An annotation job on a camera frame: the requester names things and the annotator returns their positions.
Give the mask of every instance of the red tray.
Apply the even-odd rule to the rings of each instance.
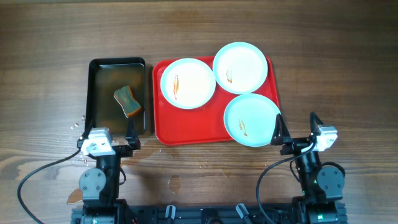
[[[214,56],[196,59],[213,68]],[[266,59],[268,62],[267,79],[254,93],[268,97],[280,108],[272,63],[267,56]],[[152,72],[157,139],[169,146],[232,140],[225,130],[224,110],[237,95],[216,85],[211,99],[203,106],[192,110],[177,108],[164,98],[160,89],[160,78],[167,66],[176,60],[178,59],[163,60],[154,67]]]

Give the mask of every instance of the white plate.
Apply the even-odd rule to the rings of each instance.
[[[237,96],[224,112],[224,125],[235,141],[251,147],[271,143],[278,107],[265,96],[248,93]]]
[[[213,71],[204,62],[183,58],[171,63],[160,79],[160,89],[166,100],[181,109],[204,105],[216,88]]]
[[[266,80],[266,57],[255,46],[235,42],[224,46],[213,61],[217,83],[226,91],[244,94],[256,91]]]

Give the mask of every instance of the wooden tabletop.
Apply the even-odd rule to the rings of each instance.
[[[338,1],[152,1],[0,6],[0,223],[32,223],[17,186],[32,170],[76,151],[88,64],[133,57],[148,64],[215,55],[249,42],[272,60],[293,137],[311,111],[339,137],[321,153],[345,167],[349,223],[398,220],[398,13],[396,4]],[[71,129],[75,123],[79,127]],[[123,160],[130,205],[255,204],[264,166],[280,147],[218,142],[167,147],[151,135]],[[22,197],[45,223],[69,223],[68,196],[95,166],[75,158],[32,176]],[[261,185],[263,202],[301,194],[288,164]]]

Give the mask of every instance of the sponge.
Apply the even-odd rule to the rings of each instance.
[[[142,110],[141,105],[137,102],[129,86],[124,86],[113,93],[116,101],[122,106],[126,117],[134,116]]]

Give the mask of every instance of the plate rim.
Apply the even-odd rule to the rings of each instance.
[[[217,64],[218,61],[220,60],[220,57],[222,56],[222,54],[229,50],[232,49],[233,47],[245,47],[248,49],[251,49],[253,51],[255,51],[256,55],[258,55],[262,61],[263,66],[266,67],[266,72],[265,72],[265,76],[264,76],[264,80],[261,82],[258,82],[258,84],[255,86],[255,88],[249,90],[249,91],[233,91],[231,89],[227,89],[224,85],[221,84],[221,81],[219,81],[218,75],[217,75]],[[237,95],[243,95],[243,94],[247,94],[247,93],[252,93],[256,90],[258,90],[262,84],[264,84],[264,82],[266,81],[267,77],[268,77],[268,71],[269,71],[269,67],[268,67],[268,63],[267,63],[267,59],[266,56],[261,52],[260,49],[258,49],[256,46],[249,44],[247,42],[233,42],[230,44],[225,45],[224,47],[222,47],[216,54],[216,56],[214,57],[214,61],[213,61],[213,73],[216,79],[217,84],[219,84],[220,87],[222,87],[222,89],[224,89],[225,91],[228,91],[230,93],[233,94],[237,94]]]
[[[238,142],[238,143],[240,143],[240,144],[242,144],[242,145],[244,145],[244,146],[248,146],[248,147],[262,147],[262,146],[266,146],[266,145],[270,144],[271,142],[269,142],[269,143],[267,143],[267,144],[260,145],[260,146],[254,146],[254,145],[244,144],[244,143],[242,143],[241,141],[238,141],[238,140],[230,133],[229,129],[227,128],[227,124],[226,124],[226,112],[227,112],[228,108],[232,105],[232,103],[235,103],[236,101],[244,100],[244,99],[250,98],[250,97],[262,98],[262,99],[265,99],[266,101],[268,101],[268,103],[271,102],[272,104],[269,104],[270,107],[273,108],[274,111],[275,111],[275,109],[277,109],[277,111],[275,111],[276,115],[280,114],[280,109],[278,108],[278,106],[277,106],[271,99],[269,99],[268,97],[263,96],[263,95],[260,95],[260,94],[256,94],[256,93],[246,93],[246,94],[242,94],[242,95],[239,95],[239,96],[233,98],[233,99],[226,105],[226,108],[225,108],[225,110],[224,110],[224,116],[223,116],[224,127],[225,127],[226,132],[229,134],[229,136],[231,136],[231,138],[233,138],[236,142]]]
[[[199,64],[199,65],[204,66],[205,69],[206,69],[210,74],[212,74],[212,75],[213,75],[213,78],[214,78],[214,82],[211,82],[212,87],[211,87],[211,90],[209,91],[208,98],[207,98],[202,104],[200,104],[200,105],[198,105],[198,106],[192,107],[192,106],[176,105],[173,101],[170,101],[170,100],[168,99],[168,97],[166,97],[167,95],[165,94],[165,90],[164,90],[164,88],[163,88],[163,83],[165,82],[165,81],[164,81],[164,80],[165,80],[165,79],[164,79],[165,74],[167,74],[167,72],[169,72],[171,69],[173,69],[173,68],[176,67],[177,65],[180,65],[181,63],[184,63],[184,61],[186,61],[185,63],[193,62],[193,63],[197,63],[197,64]],[[199,107],[205,105],[207,102],[209,102],[209,100],[211,99],[211,97],[213,97],[213,95],[214,95],[214,92],[215,92],[215,90],[216,90],[216,86],[217,86],[217,84],[216,84],[216,79],[215,79],[215,75],[214,75],[214,73],[213,73],[213,70],[212,70],[212,69],[210,68],[210,66],[207,65],[205,62],[202,62],[201,60],[195,59],[195,58],[181,58],[181,59],[178,59],[178,60],[172,62],[169,66],[166,67],[166,69],[163,71],[162,76],[161,76],[161,78],[160,78],[160,91],[162,92],[162,95],[163,95],[163,97],[166,99],[166,101],[169,102],[171,105],[177,107],[177,108],[185,109],[185,110],[191,110],[191,109],[199,108]]]

